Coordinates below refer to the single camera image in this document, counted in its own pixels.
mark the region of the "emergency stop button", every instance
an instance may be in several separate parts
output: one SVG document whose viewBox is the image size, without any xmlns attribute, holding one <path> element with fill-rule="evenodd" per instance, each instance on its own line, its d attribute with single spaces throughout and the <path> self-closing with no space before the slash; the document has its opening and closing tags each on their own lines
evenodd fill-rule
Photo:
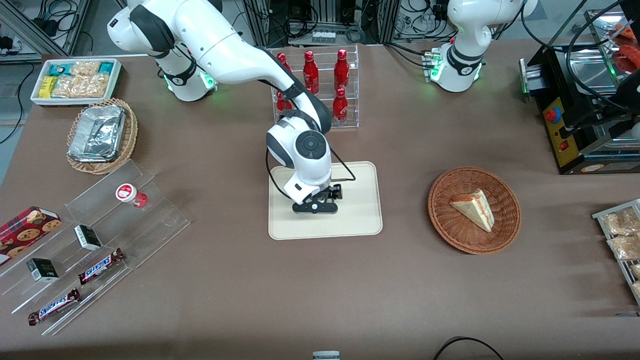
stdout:
<svg viewBox="0 0 640 360">
<path fill-rule="evenodd" d="M 545 120 L 551 124 L 557 124 L 562 117 L 562 111 L 557 106 L 545 111 Z"/>
</svg>

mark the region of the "acrylic display rack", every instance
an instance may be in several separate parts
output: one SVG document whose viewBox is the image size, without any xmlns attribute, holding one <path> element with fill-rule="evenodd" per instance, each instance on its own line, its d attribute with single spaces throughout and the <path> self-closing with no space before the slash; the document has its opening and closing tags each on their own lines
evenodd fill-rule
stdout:
<svg viewBox="0 0 640 360">
<path fill-rule="evenodd" d="M 349 63 L 349 85 L 346 88 L 345 97 L 349 102 L 349 107 L 347 108 L 347 119 L 344 122 L 333 121 L 332 129 L 360 126 L 359 60 L 358 47 L 356 45 L 312 48 L 316 64 L 318 65 L 318 73 L 320 77 L 320 92 L 316 94 L 316 97 L 320 99 L 327 108 L 329 108 L 329 111 L 333 111 L 333 100 L 335 99 L 333 68 L 338 58 L 339 49 L 345 49 L 347 51 L 347 62 Z M 302 74 L 302 69 L 305 66 L 304 53 L 299 51 L 289 53 L 286 49 L 271 51 L 273 55 L 280 52 L 287 55 L 287 62 L 289 63 L 293 74 L 304 84 L 305 82 Z M 280 112 L 276 107 L 278 97 L 274 88 L 271 89 L 271 98 L 273 100 L 273 116 L 275 122 L 278 122 Z"/>
<path fill-rule="evenodd" d="M 42 335 L 55 335 L 187 227 L 189 221 L 164 197 L 152 178 L 135 161 L 129 160 L 67 204 L 58 212 L 63 224 L 53 234 L 0 267 L 0 308 L 24 318 L 26 325 L 30 313 L 77 288 L 82 298 L 80 303 L 30 327 Z M 133 184 L 147 194 L 147 204 L 135 208 L 117 200 L 115 191 L 124 183 Z M 102 242 L 100 250 L 80 247 L 74 232 L 78 224 L 93 228 Z M 116 262 L 98 278 L 80 285 L 78 274 L 119 247 L 126 255 L 125 259 Z M 50 259 L 60 278 L 50 284 L 35 282 L 26 265 L 31 258 Z"/>
<path fill-rule="evenodd" d="M 614 236 L 609 233 L 609 230 L 605 226 L 604 220 L 603 220 L 604 216 L 611 213 L 617 213 L 618 211 L 621 211 L 627 208 L 632 208 L 636 213 L 636 216 L 640 218 L 640 209 L 638 208 L 638 206 L 640 206 L 640 199 L 626 202 L 622 205 L 616 206 L 615 208 L 601 211 L 597 214 L 593 214 L 591 217 L 598 220 L 598 224 L 600 224 L 600 227 L 602 228 L 602 232 L 604 233 L 604 236 L 607 238 L 607 240 L 611 240 L 614 238 Z M 616 258 L 615 254 L 614 254 L 614 258 L 617 260 L 618 264 L 620 265 L 620 268 L 622 269 L 622 274 L 625 276 L 625 279 L 627 280 L 627 284 L 629 285 L 629 287 L 631 287 L 631 284 L 633 284 L 634 282 L 640 280 L 640 279 L 636 279 L 634 274 L 631 272 L 631 266 L 640 263 L 640 260 L 638 259 L 619 260 L 618 258 Z M 634 298 L 636 298 L 636 304 L 640 306 L 640 297 L 638 297 L 638 295 L 634 291 L 631 291 L 631 293 L 634 295 Z"/>
</svg>

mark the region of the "snickers bar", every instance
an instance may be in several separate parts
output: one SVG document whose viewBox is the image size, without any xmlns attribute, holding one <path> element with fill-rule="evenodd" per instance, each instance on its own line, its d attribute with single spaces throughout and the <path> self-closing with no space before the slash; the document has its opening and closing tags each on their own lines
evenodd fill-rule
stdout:
<svg viewBox="0 0 640 360">
<path fill-rule="evenodd" d="M 80 278 L 80 284 L 84 285 L 89 282 L 89 280 L 97 277 L 102 272 L 107 270 L 111 265 L 115 264 L 118 260 L 124 259 L 124 254 L 120 248 L 117 248 L 114 252 L 110 253 L 109 256 L 100 260 L 96 265 L 91 266 L 89 270 L 84 273 L 78 275 Z"/>
<path fill-rule="evenodd" d="M 70 293 L 43 307 L 40 311 L 34 311 L 29 314 L 29 325 L 37 325 L 42 320 L 45 320 L 49 315 L 60 311 L 63 307 L 66 307 L 73 302 L 80 302 L 80 300 L 82 300 L 80 299 L 80 293 L 78 292 L 78 289 L 74 288 Z"/>
</svg>

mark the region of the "red cookie package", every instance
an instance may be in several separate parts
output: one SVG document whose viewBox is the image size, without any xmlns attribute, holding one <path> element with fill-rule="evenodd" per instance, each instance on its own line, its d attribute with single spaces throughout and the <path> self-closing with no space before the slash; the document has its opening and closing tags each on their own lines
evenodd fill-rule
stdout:
<svg viewBox="0 0 640 360">
<path fill-rule="evenodd" d="M 62 221 L 57 214 L 31 206 L 0 226 L 0 265 L 42 239 L 60 224 Z"/>
</svg>

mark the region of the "red button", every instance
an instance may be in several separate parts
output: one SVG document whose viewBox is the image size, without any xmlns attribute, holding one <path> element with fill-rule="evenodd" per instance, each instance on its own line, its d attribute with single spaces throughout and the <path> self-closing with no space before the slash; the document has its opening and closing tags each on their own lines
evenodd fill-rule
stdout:
<svg viewBox="0 0 640 360">
<path fill-rule="evenodd" d="M 547 112 L 545 112 L 545 120 L 546 121 L 553 122 L 553 121 L 555 121 L 557 116 L 558 116 L 558 113 L 554 109 L 547 110 Z"/>
</svg>

